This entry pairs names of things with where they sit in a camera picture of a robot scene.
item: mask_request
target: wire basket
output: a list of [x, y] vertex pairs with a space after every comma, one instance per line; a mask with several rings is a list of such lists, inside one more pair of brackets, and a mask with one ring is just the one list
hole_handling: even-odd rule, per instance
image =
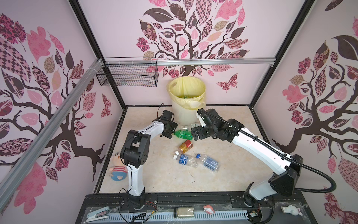
[[97, 79], [101, 86], [156, 87], [158, 77], [158, 66], [155, 57], [144, 57], [144, 61], [106, 62], [105, 67], [102, 67], [97, 72]]

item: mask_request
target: floor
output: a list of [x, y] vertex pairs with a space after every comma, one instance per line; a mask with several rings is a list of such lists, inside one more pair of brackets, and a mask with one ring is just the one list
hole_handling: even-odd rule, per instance
[[[226, 120], [236, 119], [262, 139], [248, 106], [211, 106], [205, 109], [209, 108], [214, 108]], [[140, 130], [151, 124], [157, 117], [157, 110], [157, 107], [128, 108], [113, 153], [121, 150], [129, 130]], [[212, 173], [200, 164], [197, 168], [183, 166], [173, 160], [173, 154], [184, 141], [176, 136], [171, 139], [156, 136], [150, 140], [149, 156], [143, 165], [146, 192], [244, 191], [251, 182], [261, 181], [272, 174], [266, 164], [245, 149], [212, 138], [192, 140], [194, 147], [185, 154], [209, 155], [219, 162], [218, 173]], [[128, 189], [128, 177], [121, 181], [110, 178], [108, 169], [113, 166], [111, 159], [100, 193], [118, 193], [122, 187]]]

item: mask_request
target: stuffed toy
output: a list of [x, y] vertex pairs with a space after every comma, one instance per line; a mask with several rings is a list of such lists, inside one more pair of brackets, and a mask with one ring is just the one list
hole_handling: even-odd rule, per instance
[[111, 157], [114, 167], [109, 168], [109, 175], [114, 181], [121, 181], [127, 177], [127, 167], [122, 163], [120, 152]]

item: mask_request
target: blue label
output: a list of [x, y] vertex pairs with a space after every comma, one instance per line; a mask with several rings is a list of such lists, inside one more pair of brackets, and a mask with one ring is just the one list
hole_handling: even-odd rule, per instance
[[180, 164], [183, 164], [183, 165], [186, 165], [187, 164], [187, 161], [188, 161], [188, 156], [184, 155], [184, 154], [181, 154], [180, 155], [180, 159], [179, 159], [179, 163]]

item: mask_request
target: wall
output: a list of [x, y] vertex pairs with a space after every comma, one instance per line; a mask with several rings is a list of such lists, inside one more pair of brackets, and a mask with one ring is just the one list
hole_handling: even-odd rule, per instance
[[[304, 193], [318, 223], [358, 223], [357, 12], [355, 0], [317, 1], [255, 107], [274, 146], [336, 181]], [[328, 186], [307, 170], [297, 183]]]
[[[80, 4], [105, 57], [141, 60], [143, 55], [157, 59], [275, 57], [303, 2], [88, 0]], [[119, 90], [128, 105], [171, 104], [167, 83], [190, 75], [205, 82], [208, 104], [248, 104], [268, 66], [159, 67], [157, 87], [121, 86]]]
[[[9, 1], [0, 17], [0, 180], [95, 60], [69, 3]], [[88, 84], [27, 174], [1, 223], [73, 223], [93, 192], [121, 109]]]

